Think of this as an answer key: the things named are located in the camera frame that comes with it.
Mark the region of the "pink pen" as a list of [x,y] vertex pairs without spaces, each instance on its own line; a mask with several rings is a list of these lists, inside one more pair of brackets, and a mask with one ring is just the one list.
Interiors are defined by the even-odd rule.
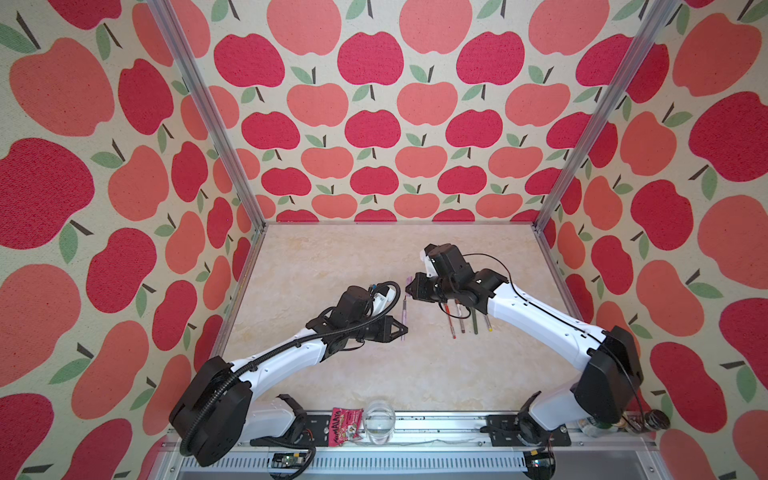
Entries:
[[408,331],[408,328],[407,328],[407,304],[408,304],[408,300],[407,299],[408,299],[408,295],[405,294],[404,297],[403,297],[403,300],[402,300],[402,311],[401,311],[401,318],[400,318],[400,321],[401,321],[402,325],[405,328],[405,333],[400,337],[401,341],[405,340],[404,335]]

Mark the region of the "red pen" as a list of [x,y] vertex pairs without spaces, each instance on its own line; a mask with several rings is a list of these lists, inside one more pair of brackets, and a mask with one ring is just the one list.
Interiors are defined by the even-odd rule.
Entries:
[[442,308],[442,310],[443,310],[443,311],[445,312],[445,314],[446,314],[446,317],[447,317],[447,320],[448,320],[448,325],[449,325],[449,328],[450,328],[450,332],[451,332],[452,338],[453,338],[454,340],[456,340],[456,339],[457,339],[457,336],[456,336],[456,332],[455,332],[455,328],[454,328],[454,324],[453,324],[453,317],[452,317],[452,316],[451,316],[451,314],[450,314],[450,307],[449,307],[449,305],[448,305],[447,303],[444,303],[444,304],[441,306],[441,308]]

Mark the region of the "green pen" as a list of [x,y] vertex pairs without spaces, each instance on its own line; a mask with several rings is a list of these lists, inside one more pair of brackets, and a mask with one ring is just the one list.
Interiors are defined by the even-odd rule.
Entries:
[[470,312],[471,312],[473,332],[474,332],[475,335],[478,335],[479,334],[479,328],[478,328],[476,310],[474,308],[471,308]]

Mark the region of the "white silver pen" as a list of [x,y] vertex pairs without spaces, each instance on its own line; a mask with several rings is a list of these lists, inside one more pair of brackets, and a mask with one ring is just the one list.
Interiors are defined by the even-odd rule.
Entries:
[[465,334],[466,333],[466,327],[465,327],[465,322],[464,322],[463,310],[462,310],[462,308],[461,308],[461,306],[460,306],[460,304],[458,302],[455,302],[455,306],[456,306],[456,310],[457,310],[456,316],[459,318],[459,324],[460,324],[461,333]]

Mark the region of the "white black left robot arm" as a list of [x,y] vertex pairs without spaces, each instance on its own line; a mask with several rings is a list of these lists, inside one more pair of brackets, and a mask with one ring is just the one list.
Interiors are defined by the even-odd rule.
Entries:
[[306,423],[299,403],[287,394],[266,403],[259,397],[337,353],[404,336],[407,327],[391,314],[400,297],[394,281],[369,288],[350,286],[336,305],[272,349],[233,362],[220,356],[206,360],[169,415],[181,455],[206,467],[241,441],[297,441]]

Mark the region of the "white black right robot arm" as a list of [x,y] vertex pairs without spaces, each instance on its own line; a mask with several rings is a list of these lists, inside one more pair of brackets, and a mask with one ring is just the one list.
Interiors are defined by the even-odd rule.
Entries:
[[637,398],[644,376],[635,341],[622,327],[609,330],[582,322],[527,295],[506,276],[475,271],[453,244],[427,245],[425,269],[406,288],[417,301],[450,300],[505,321],[540,341],[579,373],[561,386],[533,394],[518,411],[516,429],[528,445],[539,445],[569,422],[591,417],[619,422]]

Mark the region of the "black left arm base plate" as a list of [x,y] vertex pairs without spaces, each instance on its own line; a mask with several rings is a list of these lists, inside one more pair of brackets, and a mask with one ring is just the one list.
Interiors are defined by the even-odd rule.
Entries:
[[330,420],[329,414],[299,416],[283,435],[276,437],[276,440],[289,446],[308,447],[314,444],[317,447],[327,447]]

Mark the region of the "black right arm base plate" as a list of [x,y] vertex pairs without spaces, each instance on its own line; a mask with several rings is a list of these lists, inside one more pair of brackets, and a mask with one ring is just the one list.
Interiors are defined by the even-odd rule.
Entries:
[[522,420],[517,414],[489,415],[480,432],[487,434],[494,447],[568,447],[572,441],[568,429],[561,425],[547,431],[535,421],[524,415]]

